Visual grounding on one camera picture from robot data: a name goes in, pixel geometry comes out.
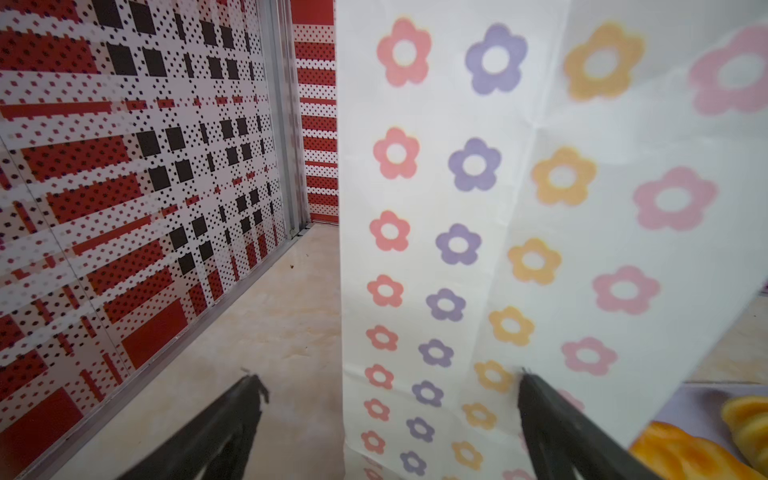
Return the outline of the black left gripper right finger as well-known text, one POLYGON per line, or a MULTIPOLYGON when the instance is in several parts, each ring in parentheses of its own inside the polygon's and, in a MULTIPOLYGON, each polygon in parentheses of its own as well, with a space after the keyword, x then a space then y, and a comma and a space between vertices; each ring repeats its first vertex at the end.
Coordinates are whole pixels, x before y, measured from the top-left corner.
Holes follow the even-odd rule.
POLYGON ((537 479, 658 477, 540 376, 523 374, 517 405, 537 479))

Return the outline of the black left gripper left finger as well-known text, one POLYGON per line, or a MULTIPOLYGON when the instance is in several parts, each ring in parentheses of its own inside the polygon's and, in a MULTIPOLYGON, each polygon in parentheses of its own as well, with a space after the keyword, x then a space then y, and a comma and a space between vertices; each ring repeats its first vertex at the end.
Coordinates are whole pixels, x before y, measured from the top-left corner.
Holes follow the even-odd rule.
POLYGON ((129 479, 242 479, 269 391, 246 375, 121 475, 129 479))

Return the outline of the white flowered paper bag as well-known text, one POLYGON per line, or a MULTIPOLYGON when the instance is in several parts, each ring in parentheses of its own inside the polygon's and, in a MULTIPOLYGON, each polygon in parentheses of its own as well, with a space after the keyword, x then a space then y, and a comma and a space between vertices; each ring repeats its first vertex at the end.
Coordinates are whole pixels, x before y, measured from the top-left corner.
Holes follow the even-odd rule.
POLYGON ((632 445, 767 280, 763 1, 340 1, 345 475, 632 445))

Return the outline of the long ribbed fake bread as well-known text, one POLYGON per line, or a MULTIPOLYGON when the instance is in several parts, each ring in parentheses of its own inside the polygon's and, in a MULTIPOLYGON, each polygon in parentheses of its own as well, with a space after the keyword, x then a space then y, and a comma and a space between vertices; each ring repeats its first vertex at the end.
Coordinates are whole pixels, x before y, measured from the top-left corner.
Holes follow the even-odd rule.
POLYGON ((751 467, 767 476, 767 397, 743 396, 725 402, 721 417, 751 467))

